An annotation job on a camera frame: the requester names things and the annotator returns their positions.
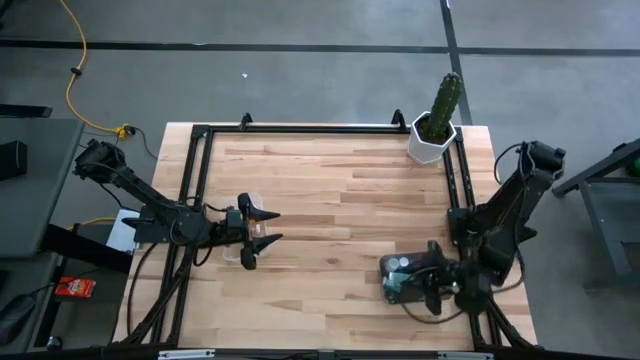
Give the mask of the black flat bar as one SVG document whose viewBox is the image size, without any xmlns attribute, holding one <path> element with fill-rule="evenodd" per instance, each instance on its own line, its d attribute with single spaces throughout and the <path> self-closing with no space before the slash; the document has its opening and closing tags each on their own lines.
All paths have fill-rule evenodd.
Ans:
<svg viewBox="0 0 640 360">
<path fill-rule="evenodd" d="M 47 106 L 0 104 L 0 118 L 49 118 L 52 111 Z"/>
</svg>

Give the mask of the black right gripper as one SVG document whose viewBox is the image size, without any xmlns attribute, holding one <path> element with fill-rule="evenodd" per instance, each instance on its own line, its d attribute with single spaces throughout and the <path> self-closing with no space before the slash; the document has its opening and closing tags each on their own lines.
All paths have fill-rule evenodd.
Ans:
<svg viewBox="0 0 640 360">
<path fill-rule="evenodd" d="M 437 281 L 433 277 L 410 279 L 410 303 L 423 303 L 432 315 L 442 314 L 442 301 L 454 298 L 458 306 L 471 304 L 470 275 L 468 263 L 447 264 L 442 248 L 436 240 L 429 240 L 426 249 L 416 253 L 410 265 L 412 273 L 437 271 Z"/>
</svg>

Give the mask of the white paper sheet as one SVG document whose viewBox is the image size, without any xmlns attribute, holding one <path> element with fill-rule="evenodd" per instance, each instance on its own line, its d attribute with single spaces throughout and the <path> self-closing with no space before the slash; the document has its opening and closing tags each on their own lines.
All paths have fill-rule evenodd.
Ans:
<svg viewBox="0 0 640 360">
<path fill-rule="evenodd" d="M 121 209 L 113 223 L 106 245 L 121 252 L 133 253 L 139 245 L 134 241 L 136 230 L 126 225 L 125 218 L 138 218 L 139 212 L 134 210 Z"/>
</svg>

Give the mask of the black desk beam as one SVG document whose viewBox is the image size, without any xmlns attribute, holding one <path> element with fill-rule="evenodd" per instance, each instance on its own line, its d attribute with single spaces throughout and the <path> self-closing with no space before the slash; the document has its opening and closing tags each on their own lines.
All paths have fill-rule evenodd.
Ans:
<svg viewBox="0 0 640 360">
<path fill-rule="evenodd" d="M 47 226 L 39 249 L 123 274 L 129 273 L 132 262 L 132 256 L 127 252 L 113 249 L 53 224 Z"/>
</svg>

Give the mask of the grey desk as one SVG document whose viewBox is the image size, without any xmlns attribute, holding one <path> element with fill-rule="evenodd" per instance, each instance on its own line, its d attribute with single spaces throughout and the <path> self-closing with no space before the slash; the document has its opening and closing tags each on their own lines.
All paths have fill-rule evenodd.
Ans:
<svg viewBox="0 0 640 360">
<path fill-rule="evenodd" d="M 27 172 L 0 181 L 0 258 L 39 250 L 83 128 L 76 119 L 0 119 L 0 145 L 27 147 Z"/>
</svg>

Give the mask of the white hexagonal plant pot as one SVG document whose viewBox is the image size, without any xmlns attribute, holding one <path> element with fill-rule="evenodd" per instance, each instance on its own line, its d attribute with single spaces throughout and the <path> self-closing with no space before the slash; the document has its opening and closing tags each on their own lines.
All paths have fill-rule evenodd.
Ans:
<svg viewBox="0 0 640 360">
<path fill-rule="evenodd" d="M 436 144 L 423 141 L 418 134 L 418 125 L 422 120 L 426 120 L 429 116 L 430 112 L 424 111 L 410 125 L 407 154 L 419 165 L 426 165 L 440 160 L 444 152 L 449 148 L 458 135 L 454 125 L 449 123 L 448 138 L 444 143 Z"/>
</svg>

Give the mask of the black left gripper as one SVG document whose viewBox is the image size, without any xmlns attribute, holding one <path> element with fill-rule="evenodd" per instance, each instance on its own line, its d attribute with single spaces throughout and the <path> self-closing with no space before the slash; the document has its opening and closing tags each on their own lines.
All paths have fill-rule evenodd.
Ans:
<svg viewBox="0 0 640 360">
<path fill-rule="evenodd" d="M 219 243 L 221 245 L 243 243 L 240 251 L 241 264 L 246 270 L 255 270 L 257 267 L 257 256 L 272 243 L 281 239 L 283 235 L 278 233 L 256 238 L 251 236 L 247 237 L 246 223 L 276 219 L 280 217 L 281 214 L 257 208 L 248 193 L 239 194 L 237 200 L 239 210 L 228 208 L 225 213 Z"/>
</svg>

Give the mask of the black box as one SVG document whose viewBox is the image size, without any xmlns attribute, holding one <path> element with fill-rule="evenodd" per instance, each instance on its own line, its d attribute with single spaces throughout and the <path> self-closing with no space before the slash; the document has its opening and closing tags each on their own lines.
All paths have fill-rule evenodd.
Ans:
<svg viewBox="0 0 640 360">
<path fill-rule="evenodd" d="M 0 144 L 0 181 L 27 173 L 28 147 L 21 141 Z"/>
</svg>

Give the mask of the black metal stand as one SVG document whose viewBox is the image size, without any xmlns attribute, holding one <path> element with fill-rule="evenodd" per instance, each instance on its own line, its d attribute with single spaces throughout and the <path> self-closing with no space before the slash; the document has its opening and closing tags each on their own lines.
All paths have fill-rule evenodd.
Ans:
<svg viewBox="0 0 640 360">
<path fill-rule="evenodd" d="M 640 177 L 611 174 L 640 159 L 640 138 L 614 148 L 610 155 L 555 187 L 556 197 L 580 192 L 595 237 L 609 259 L 612 274 L 584 284 L 586 291 L 640 286 L 625 247 L 640 246 Z"/>
</svg>

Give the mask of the red packet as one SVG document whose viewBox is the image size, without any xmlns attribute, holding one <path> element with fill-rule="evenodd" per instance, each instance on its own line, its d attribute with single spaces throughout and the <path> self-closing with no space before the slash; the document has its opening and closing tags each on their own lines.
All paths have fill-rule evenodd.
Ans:
<svg viewBox="0 0 640 360">
<path fill-rule="evenodd" d="M 90 298 L 96 281 L 87 278 L 62 277 L 55 287 L 54 294 L 62 297 Z"/>
</svg>

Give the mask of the clear plastic bin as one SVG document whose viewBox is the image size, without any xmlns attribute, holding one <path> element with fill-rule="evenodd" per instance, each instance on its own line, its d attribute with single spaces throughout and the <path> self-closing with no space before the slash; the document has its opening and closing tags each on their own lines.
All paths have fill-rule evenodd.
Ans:
<svg viewBox="0 0 640 360">
<path fill-rule="evenodd" d="M 262 197 L 257 192 L 249 192 L 249 198 L 252 204 L 262 210 L 263 209 L 263 200 Z M 250 235 L 252 237 L 264 237 L 269 235 L 269 230 L 264 221 L 257 222 L 255 220 L 251 220 L 249 222 L 249 230 Z M 229 263 L 241 263 L 240 251 L 242 249 L 242 245 L 240 243 L 231 244 L 223 248 L 222 250 L 222 258 Z M 259 254 L 256 255 L 257 259 L 266 258 L 271 252 L 270 248 L 265 248 L 261 250 Z"/>
</svg>

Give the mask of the black aluminium table frame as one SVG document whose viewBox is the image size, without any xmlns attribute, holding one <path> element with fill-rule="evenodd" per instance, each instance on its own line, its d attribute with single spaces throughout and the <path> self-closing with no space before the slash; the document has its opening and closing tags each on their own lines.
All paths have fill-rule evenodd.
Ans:
<svg viewBox="0 0 640 360">
<path fill-rule="evenodd" d="M 278 213 L 268 228 L 279 240 L 254 271 L 203 252 L 179 296 L 182 314 L 167 310 L 156 338 L 178 323 L 180 346 L 216 350 L 470 350 L 475 332 L 501 340 L 486 315 L 471 320 L 445 302 L 443 323 L 428 325 L 423 305 L 390 305 L 380 291 L 380 257 L 432 239 L 455 256 L 447 210 L 496 191 L 488 128 L 458 133 L 445 158 L 422 166 L 394 125 L 169 124 L 154 186 L 171 198 L 194 194 L 181 182 L 185 163 L 209 150 L 203 197 L 212 218 L 254 192 Z"/>
</svg>

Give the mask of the silver metal bracket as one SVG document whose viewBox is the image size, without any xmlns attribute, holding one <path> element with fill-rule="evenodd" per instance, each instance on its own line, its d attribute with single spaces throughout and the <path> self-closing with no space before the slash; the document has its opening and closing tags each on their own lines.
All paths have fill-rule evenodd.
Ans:
<svg viewBox="0 0 640 360">
<path fill-rule="evenodd" d="M 437 360 L 495 360 L 491 353 L 442 351 L 437 354 Z"/>
<path fill-rule="evenodd" d="M 157 360 L 211 360 L 215 356 L 214 349 L 176 349 L 160 351 Z"/>
</svg>

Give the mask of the green cactus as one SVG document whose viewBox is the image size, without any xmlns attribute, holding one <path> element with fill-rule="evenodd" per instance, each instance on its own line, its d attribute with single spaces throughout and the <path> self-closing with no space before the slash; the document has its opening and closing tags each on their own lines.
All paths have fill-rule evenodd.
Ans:
<svg viewBox="0 0 640 360">
<path fill-rule="evenodd" d="M 422 140 L 442 144 L 449 137 L 449 122 L 461 96 L 462 80 L 451 72 L 444 76 L 434 99 L 429 117 L 420 125 Z"/>
</svg>

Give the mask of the grey plastic bin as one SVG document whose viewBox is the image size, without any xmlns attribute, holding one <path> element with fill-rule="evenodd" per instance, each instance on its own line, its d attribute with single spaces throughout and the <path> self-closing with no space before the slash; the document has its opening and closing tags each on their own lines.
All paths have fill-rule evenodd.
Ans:
<svg viewBox="0 0 640 360">
<path fill-rule="evenodd" d="M 420 273 L 420 274 L 418 274 L 418 273 L 412 273 L 412 272 L 411 272 L 411 270 L 410 270 L 410 265 L 411 265 L 411 262 L 412 262 L 412 260 L 413 260 L 413 256 L 414 256 L 416 253 L 419 253 L 419 252 L 391 254 L 391 255 L 385 255 L 385 256 L 382 256 L 382 257 L 380 258 L 380 260 L 379 260 L 379 273 L 380 273 L 380 278 L 381 278 L 381 284 L 382 284 L 382 279 L 383 279 L 383 277 L 384 277 L 385 275 L 387 275 L 388 273 L 406 273 L 406 274 L 408 274 L 408 275 L 409 275 L 408 279 L 407 279 L 407 280 L 405 280 L 405 281 L 402 283 L 402 290 L 401 290 L 401 292 L 400 292 L 400 294 L 399 294 L 398 296 L 390 296 L 390 297 L 387 297 L 387 296 L 386 296 L 386 294 L 384 293 L 383 288 L 382 288 L 382 293 L 383 293 L 384 299 L 385 299 L 388 303 L 390 303 L 390 304 L 408 304 L 408 303 L 410 303 L 410 302 L 409 302 L 409 300 L 410 300 L 410 296 L 409 296 L 409 288 L 407 287 L 408 282 L 409 282 L 409 280 L 410 280 L 410 279 L 423 278 L 423 277 L 433 277 L 433 278 L 437 281 L 437 271 L 433 271 L 433 272 L 425 272 L 425 273 Z M 400 267 L 399 267 L 396 271 L 394 271 L 394 272 L 387 272 L 387 271 L 385 270 L 384 263 L 385 263 L 385 260 L 386 260 L 388 257 L 396 257 L 398 260 L 399 260 L 401 257 L 407 257 L 407 258 L 409 259 L 410 263 L 409 263 L 409 265 L 408 265 L 407 267 L 401 267 L 401 266 L 400 266 Z"/>
</svg>

